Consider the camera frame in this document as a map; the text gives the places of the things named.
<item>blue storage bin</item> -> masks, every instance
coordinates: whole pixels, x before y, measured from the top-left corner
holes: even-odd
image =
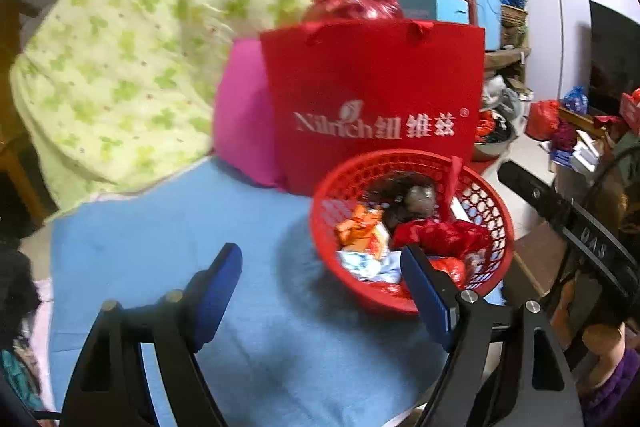
[[[500,21],[502,19],[502,0],[476,0],[478,7],[478,26],[484,28],[484,49],[500,49]]]
[[[398,0],[409,19],[469,24],[469,4],[465,0]]]

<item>leaf logo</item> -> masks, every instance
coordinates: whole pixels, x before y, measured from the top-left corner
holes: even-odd
[[[338,118],[342,123],[353,123],[360,116],[360,110],[362,109],[362,100],[350,100],[342,104]]]

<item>blue gripper pad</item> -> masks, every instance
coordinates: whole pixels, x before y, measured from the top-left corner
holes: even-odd
[[[185,288],[187,336],[194,353],[213,340],[241,272],[242,251],[235,243],[226,243],[211,266],[197,272]]]
[[[458,323],[458,289],[446,273],[431,266],[417,245],[402,248],[400,269],[431,338],[449,352]]]

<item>orange plastic bag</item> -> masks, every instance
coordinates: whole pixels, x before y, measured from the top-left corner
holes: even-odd
[[[534,140],[551,140],[558,129],[558,100],[542,100],[531,104],[529,120],[524,132]]]

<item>clover print fabric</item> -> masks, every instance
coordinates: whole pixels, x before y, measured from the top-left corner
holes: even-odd
[[[11,71],[61,211],[143,190],[212,149],[233,38],[300,20],[310,0],[59,0]]]

